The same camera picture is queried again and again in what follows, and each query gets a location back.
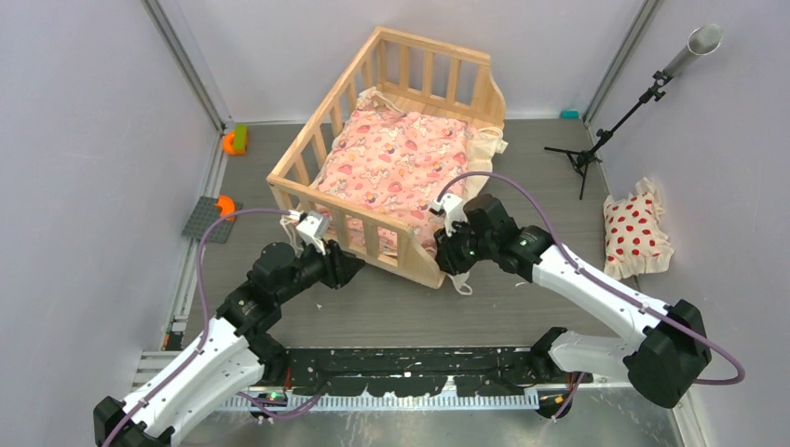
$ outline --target pillow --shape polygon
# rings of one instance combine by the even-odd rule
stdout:
[[[659,229],[664,209],[656,185],[642,179],[636,193],[619,202],[609,196],[604,202],[604,273],[614,279],[665,272],[674,253],[669,238]]]

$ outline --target cable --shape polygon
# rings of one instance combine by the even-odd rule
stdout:
[[[559,417],[559,415],[565,411],[565,407],[570,405],[570,400],[573,399],[573,396],[576,394],[576,390],[579,389],[579,385],[581,385],[581,381],[584,380],[584,376],[586,374],[587,374],[586,372],[579,373],[579,378],[576,379],[576,383],[573,384],[572,388],[570,388],[570,393],[568,393],[568,397],[565,398],[565,400],[563,400],[563,404],[560,405],[560,409],[557,410],[557,413],[552,415],[552,421],[554,421],[554,424],[557,423],[557,417]]]
[[[501,181],[503,181],[505,183],[508,183],[510,186],[516,188],[516,190],[518,190],[518,192],[520,192],[522,195],[524,195],[524,197],[526,197],[527,200],[529,200],[529,202],[535,208],[535,211],[538,212],[538,215],[540,215],[540,219],[542,219],[543,222],[546,224],[546,229],[552,235],[552,237],[554,239],[554,243],[557,246],[557,249],[559,249],[559,251],[560,251],[560,253],[562,253],[563,257],[568,261],[568,263],[571,266],[573,266],[573,268],[575,270],[577,270],[584,277],[589,279],[593,284],[597,285],[601,289],[604,289],[605,291],[610,292],[611,294],[617,296],[621,300],[627,302],[628,304],[630,304],[630,305],[632,305],[632,306],[634,306],[636,308],[639,308],[639,309],[642,308],[643,304],[640,303],[639,300],[636,300],[633,297],[627,295],[626,293],[615,289],[614,287],[606,284],[603,280],[599,279],[598,277],[596,277],[592,273],[588,272],[584,268],[579,267],[579,264],[573,259],[573,256],[571,256],[567,252],[567,250],[565,249],[565,245],[560,240],[560,237],[557,234],[557,231],[554,230],[554,226],[552,225],[552,222],[549,220],[549,216],[547,216],[546,213],[543,211],[543,209],[540,207],[540,205],[538,204],[538,201],[535,200],[535,198],[532,197],[532,195],[529,194],[529,192],[526,189],[524,189],[523,186],[518,184],[515,180],[511,179],[510,177],[507,177],[507,176],[502,175],[502,174],[497,174],[495,172],[485,172],[485,171],[478,171],[478,170],[473,170],[473,171],[470,171],[470,172],[464,172],[463,174],[461,174],[461,175],[455,177],[453,180],[451,180],[450,183],[446,184],[444,186],[444,188],[442,189],[442,191],[439,193],[439,196],[436,199],[437,200],[441,200],[442,197],[444,196],[444,194],[447,192],[447,190],[450,189],[450,186],[453,185],[453,183],[458,182],[461,179],[464,179],[466,177],[470,177],[470,176],[473,176],[473,175],[487,175],[488,177],[499,179],[499,180],[501,180]],[[737,359],[735,359],[735,357],[732,356],[729,352],[724,350],[723,347],[721,347],[721,346],[717,345],[716,343],[708,340],[706,337],[704,337],[702,335],[699,335],[698,333],[692,331],[691,329],[687,328],[686,326],[683,326],[682,324],[678,323],[677,321],[675,321],[675,320],[673,320],[671,318],[668,318],[665,315],[660,314],[659,312],[657,312],[656,310],[654,310],[654,309],[652,309],[650,307],[645,308],[644,311],[648,315],[650,315],[651,317],[656,318],[656,319],[660,320],[661,322],[672,326],[673,328],[681,331],[683,334],[693,338],[694,340],[702,343],[703,345],[708,346],[709,348],[714,350],[716,353],[718,353],[721,357],[726,359],[730,364],[732,364],[732,366],[735,367],[736,374],[735,374],[734,377],[731,377],[729,379],[697,379],[694,382],[695,384],[724,386],[724,385],[739,384],[740,382],[743,381],[743,378],[746,375],[746,370],[744,369],[743,365]]]
[[[291,370],[291,367],[289,366],[288,367],[288,371],[285,373],[285,382],[282,383],[282,392],[283,393],[287,393],[288,392],[288,388],[291,387],[291,373],[292,373],[292,370]]]
[[[301,416],[302,414],[307,413],[308,411],[310,411],[310,409],[312,409],[318,403],[318,401],[320,400],[320,395],[313,396],[312,398],[310,398],[310,400],[304,402],[303,404],[299,405],[298,407],[294,408],[293,410],[291,410],[291,411],[289,411],[287,413],[280,414],[280,413],[272,413],[272,412],[268,411],[265,407],[263,407],[263,404],[260,402],[260,400],[250,396],[247,393],[237,393],[237,394],[240,397],[250,401],[252,403],[252,405],[257,407],[259,410],[263,411],[265,415],[269,416],[270,418],[272,418],[272,419],[274,419],[276,421],[284,421],[284,420],[294,419],[295,417]],[[249,424],[252,424],[252,423],[255,423],[255,422],[258,422],[258,420],[257,419],[249,419],[246,422],[244,422],[243,424],[239,424],[238,426],[227,430],[225,433],[223,433],[222,435],[214,438],[213,440],[207,440],[207,441],[204,441],[204,442],[182,442],[182,445],[192,445],[192,446],[214,445],[218,440],[223,440],[223,439],[227,438],[228,436],[230,436],[230,435],[236,433],[237,431],[241,430],[242,428],[248,426]]]
[[[313,396],[312,398],[310,398],[305,403],[303,403],[303,404],[299,405],[298,407],[294,408],[293,410],[291,410],[291,411],[289,411],[287,413],[278,414],[278,413],[274,413],[274,412],[269,411],[269,409],[267,409],[267,407],[263,406],[261,404],[261,402],[258,401],[258,399],[254,398],[253,396],[250,396],[247,393],[237,393],[237,394],[239,396],[241,396],[242,398],[244,398],[245,400],[247,400],[252,405],[254,405],[258,410],[261,411],[261,413],[271,417],[275,421],[287,421],[289,419],[295,419],[295,418],[297,418],[297,417],[309,412],[310,409],[315,407],[316,404],[319,403],[319,400],[320,400],[320,394],[317,394],[317,395]]]
[[[197,292],[198,295],[200,296],[200,307],[202,308],[203,311],[203,332],[200,334],[200,341],[197,342],[197,347],[195,348],[195,350],[192,351],[189,357],[187,357],[182,364],[178,365],[178,367],[175,370],[173,370],[173,372],[171,372],[170,375],[165,377],[165,379],[162,380],[162,382],[160,382],[159,385],[154,386],[154,388],[152,388],[151,391],[149,391],[148,394],[145,395],[145,397],[140,399],[140,401],[137,402],[137,404],[135,404],[134,407],[132,407],[131,410],[129,410],[129,412],[126,413],[126,415],[123,418],[121,418],[120,422],[117,423],[115,428],[113,428],[113,431],[110,432],[110,434],[107,436],[107,439],[102,443],[102,447],[109,447],[110,444],[112,444],[113,440],[116,438],[116,436],[118,436],[118,433],[121,431],[121,429],[127,424],[127,422],[130,421],[131,418],[138,411],[140,411],[142,407],[144,407],[147,404],[147,402],[151,401],[151,399],[153,399],[154,396],[159,391],[161,391],[165,386],[167,386],[170,382],[172,382],[172,380],[175,379],[176,376],[178,376],[178,374],[180,374],[183,370],[185,370],[186,367],[189,366],[189,364],[192,363],[192,361],[198,356],[198,352],[200,352],[203,349],[203,346],[208,341],[209,321],[211,317],[209,316],[209,303],[206,300],[206,289],[203,286],[202,255],[203,255],[203,250],[206,248],[206,242],[208,241],[211,232],[213,232],[214,229],[216,229],[216,227],[219,226],[219,224],[221,224],[226,219],[230,219],[231,217],[236,217],[243,214],[254,214],[261,212],[271,213],[271,214],[281,214],[281,215],[289,214],[287,210],[278,210],[276,208],[248,208],[246,210],[233,211],[230,214],[226,215],[225,217],[217,219],[216,221],[214,221],[214,223],[209,225],[208,228],[206,228],[206,231],[203,233],[203,236],[200,237],[200,242],[197,244],[197,257],[198,257],[197,258]]]

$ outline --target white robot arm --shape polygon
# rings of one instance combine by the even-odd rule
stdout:
[[[573,267],[552,236],[536,227],[518,227],[501,202],[480,195],[466,204],[445,194],[431,207],[445,216],[444,229],[435,235],[436,261],[443,272],[465,282],[472,266],[494,261],[502,270],[519,275],[563,295],[618,335],[594,337],[552,328],[532,346],[544,356],[546,374],[586,372],[629,381],[648,400],[672,408],[710,363],[710,349],[657,318],[647,307],[705,335],[699,310],[685,301],[674,306],[651,298],[585,263],[567,246]],[[632,296],[634,307],[579,273],[581,269],[606,285]]]
[[[108,444],[114,428],[130,413],[110,445],[180,445],[223,402],[285,371],[285,349],[267,334],[281,318],[280,306],[317,282],[339,289],[364,266],[363,260],[340,250],[336,242],[323,241],[327,218],[311,211],[300,219],[296,231],[306,245],[299,257],[287,243],[267,245],[247,280],[217,309],[206,334],[201,333],[163,371],[122,401],[108,396],[94,408],[96,445]],[[206,343],[198,350],[201,338]],[[179,373],[170,378],[176,370]],[[150,401],[145,399],[160,386]],[[133,410],[138,404],[142,407]]]
[[[556,291],[603,321],[615,337],[593,337],[551,328],[531,348],[538,380],[565,373],[595,373],[628,380],[648,400],[672,408],[711,360],[710,350],[644,312],[650,307],[701,335],[699,311],[684,301],[674,306],[650,298],[607,277],[570,249],[565,253],[546,231],[518,227],[499,200],[480,195],[464,204],[450,194],[432,209],[445,216],[435,235],[436,261],[443,272],[464,282],[479,261]],[[287,369],[285,349],[267,331],[281,318],[280,306],[317,282],[346,285],[364,261],[321,237],[328,221],[318,213],[301,217],[297,231],[306,243],[297,258],[288,244],[267,245],[241,286],[230,293],[211,319],[206,343],[193,342],[149,383],[122,401],[107,397],[94,409],[96,444],[117,447],[177,446],[197,423],[237,392]],[[565,255],[578,267],[572,267]],[[627,305],[584,275],[625,292],[643,308]],[[170,379],[171,373],[180,373]],[[151,389],[161,387],[146,400]],[[129,419],[113,440],[108,437]]]

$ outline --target microphone stand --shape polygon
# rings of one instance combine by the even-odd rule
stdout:
[[[584,197],[584,185],[587,183],[587,169],[590,167],[591,163],[596,161],[599,163],[601,162],[601,160],[595,156],[595,153],[598,152],[598,150],[601,149],[601,147],[606,144],[606,142],[611,140],[617,129],[619,129],[620,126],[622,126],[622,124],[625,123],[625,121],[630,118],[634,112],[636,112],[636,109],[642,106],[642,104],[647,104],[651,99],[655,99],[655,101],[658,102],[661,98],[663,98],[666,92],[661,91],[661,89],[672,80],[672,77],[662,70],[653,74],[653,79],[653,86],[648,88],[647,91],[639,97],[639,102],[637,102],[636,105],[632,107],[631,110],[629,110],[620,121],[618,121],[618,124],[616,124],[614,128],[611,130],[598,129],[595,135],[599,137],[599,139],[592,149],[587,151],[568,151],[566,149],[557,149],[555,147],[544,147],[544,149],[547,151],[565,154],[568,157],[568,160],[570,160],[573,170],[581,176],[581,190],[579,191],[579,200],[582,200]]]

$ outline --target wooden crib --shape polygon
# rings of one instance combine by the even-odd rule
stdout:
[[[388,67],[388,60],[395,58],[388,57],[388,54],[395,56],[393,51],[396,49],[397,73],[393,73],[394,64],[389,61]],[[418,59],[419,52],[423,53],[422,76],[410,76],[410,71],[413,71],[410,69],[416,68],[412,66],[412,60],[415,56]],[[437,63],[438,58],[449,59],[449,63],[444,67]],[[466,83],[467,86],[461,82],[462,62],[465,66],[471,64],[471,68],[475,69],[472,72],[473,82]],[[437,76],[445,75],[440,70],[447,72],[446,77],[440,77],[446,79],[443,95],[437,95],[434,91],[443,87],[434,86],[433,82]],[[420,88],[413,88],[412,85],[417,84],[417,81]],[[333,135],[336,137],[340,133],[345,111],[350,115],[356,107],[358,86],[363,89],[376,86],[406,112],[464,119],[478,129],[490,126],[501,129],[504,126],[505,100],[491,76],[491,58],[480,51],[377,27],[266,177],[281,209],[293,210],[298,207],[300,210],[314,210],[316,205],[326,207],[332,214],[334,227],[327,236],[336,240],[344,250],[355,253],[368,264],[437,289],[444,281],[444,273],[417,242],[411,225],[310,187],[313,179],[308,174],[305,161],[305,156],[310,155],[309,151],[305,153],[305,149],[311,145],[318,166],[323,166],[329,142],[324,140],[320,125],[329,118]],[[462,97],[469,102],[460,101]],[[364,247],[349,243],[349,217],[362,221]],[[381,252],[379,228],[386,228],[398,236],[397,256]]]

